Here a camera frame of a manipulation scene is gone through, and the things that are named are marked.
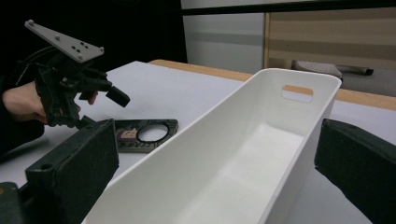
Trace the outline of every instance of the small object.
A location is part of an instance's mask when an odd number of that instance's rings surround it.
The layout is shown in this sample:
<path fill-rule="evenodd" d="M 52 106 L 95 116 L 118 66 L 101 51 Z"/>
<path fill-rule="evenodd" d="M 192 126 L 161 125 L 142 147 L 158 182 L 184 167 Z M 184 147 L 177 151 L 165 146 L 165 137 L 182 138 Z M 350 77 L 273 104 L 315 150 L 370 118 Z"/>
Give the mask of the small object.
<path fill-rule="evenodd" d="M 28 24 L 29 24 L 30 26 L 34 26 L 34 25 L 35 25 L 35 22 L 32 21 L 32 20 L 29 20 L 29 21 L 28 21 Z"/>
<path fill-rule="evenodd" d="M 373 74 L 373 72 L 374 72 L 374 68 L 367 68 L 366 72 L 364 73 L 364 75 L 370 76 L 370 75 Z"/>
<path fill-rule="evenodd" d="M 331 63 L 311 63 L 311 62 L 301 62 L 297 61 L 295 67 L 299 71 L 313 72 L 328 74 L 334 77 L 342 78 L 343 74 Z"/>
<path fill-rule="evenodd" d="M 166 134 L 153 141 L 142 139 L 141 133 L 155 125 L 165 127 Z M 125 119 L 116 120 L 115 127 L 119 152 L 149 153 L 175 135 L 178 122 L 176 119 Z"/>
<path fill-rule="evenodd" d="M 123 91 L 121 91 L 120 89 L 118 89 L 115 86 L 112 86 L 106 94 L 106 97 L 108 99 L 111 99 L 112 101 L 114 101 L 115 103 L 117 103 L 118 105 L 125 107 L 129 104 L 129 102 L 131 101 L 131 99 L 129 98 L 129 96 L 127 94 L 125 94 Z"/>
<path fill-rule="evenodd" d="M 396 146 L 354 125 L 325 119 L 315 165 L 373 223 L 395 223 Z"/>

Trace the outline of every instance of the white wall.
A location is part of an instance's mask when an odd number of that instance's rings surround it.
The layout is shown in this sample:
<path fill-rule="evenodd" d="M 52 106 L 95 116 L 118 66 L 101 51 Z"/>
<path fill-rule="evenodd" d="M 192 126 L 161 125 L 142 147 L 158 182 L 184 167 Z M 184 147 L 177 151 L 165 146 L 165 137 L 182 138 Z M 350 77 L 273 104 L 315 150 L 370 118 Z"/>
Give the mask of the white wall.
<path fill-rule="evenodd" d="M 264 0 L 181 0 L 183 8 L 262 4 Z M 263 13 L 185 16 L 189 63 L 254 74 L 262 69 Z"/>

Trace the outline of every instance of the black block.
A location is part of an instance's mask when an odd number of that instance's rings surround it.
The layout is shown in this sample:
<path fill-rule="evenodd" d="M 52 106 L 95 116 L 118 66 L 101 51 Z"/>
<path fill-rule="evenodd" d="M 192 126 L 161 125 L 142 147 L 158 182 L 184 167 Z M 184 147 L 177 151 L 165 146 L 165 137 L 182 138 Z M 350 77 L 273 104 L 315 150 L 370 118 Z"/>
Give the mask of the black block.
<path fill-rule="evenodd" d="M 15 183 L 0 183 L 0 223 L 28 224 L 23 201 Z"/>
<path fill-rule="evenodd" d="M 119 167 L 114 120 L 85 126 L 26 169 L 37 223 L 79 224 Z"/>
<path fill-rule="evenodd" d="M 315 165 L 373 223 L 396 223 L 396 146 L 325 119 Z"/>

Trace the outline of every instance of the storage bin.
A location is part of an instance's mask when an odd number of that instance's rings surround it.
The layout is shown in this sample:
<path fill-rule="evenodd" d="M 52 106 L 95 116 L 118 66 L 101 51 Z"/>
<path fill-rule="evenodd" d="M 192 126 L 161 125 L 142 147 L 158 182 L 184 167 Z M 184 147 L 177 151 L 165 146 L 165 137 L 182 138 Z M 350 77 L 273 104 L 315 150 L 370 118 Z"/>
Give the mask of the storage bin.
<path fill-rule="evenodd" d="M 261 70 L 110 182 L 85 222 L 283 223 L 340 85 L 328 75 Z"/>

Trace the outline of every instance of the black sleeve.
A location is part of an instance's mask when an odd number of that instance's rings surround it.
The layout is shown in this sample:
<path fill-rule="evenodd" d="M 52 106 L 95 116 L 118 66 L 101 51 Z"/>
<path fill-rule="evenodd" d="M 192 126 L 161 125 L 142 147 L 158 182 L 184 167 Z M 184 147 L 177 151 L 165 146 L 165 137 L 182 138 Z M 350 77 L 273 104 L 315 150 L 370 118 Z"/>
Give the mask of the black sleeve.
<path fill-rule="evenodd" d="M 5 77 L 0 77 L 0 86 L 3 88 Z M 4 107 L 3 100 L 0 101 L 0 157 L 11 149 L 24 143 L 33 141 L 43 135 L 44 124 L 37 120 L 15 122 Z"/>

